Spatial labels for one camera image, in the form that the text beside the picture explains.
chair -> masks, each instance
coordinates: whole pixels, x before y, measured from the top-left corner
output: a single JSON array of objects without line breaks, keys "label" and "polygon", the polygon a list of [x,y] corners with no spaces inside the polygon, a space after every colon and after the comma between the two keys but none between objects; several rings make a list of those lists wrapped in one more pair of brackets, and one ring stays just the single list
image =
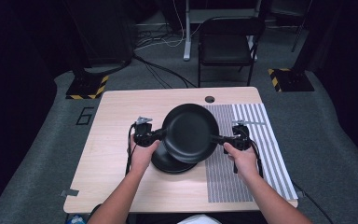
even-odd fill
[{"label": "chair", "polygon": [[297,36],[292,52],[295,51],[298,39],[304,28],[307,14],[310,11],[312,0],[272,0],[269,13],[277,18],[283,18],[299,23]]},{"label": "chair", "polygon": [[258,40],[265,27],[265,23],[255,17],[215,17],[205,21],[200,27],[198,87],[202,65],[238,66],[239,72],[244,66],[250,66],[249,86]]}]

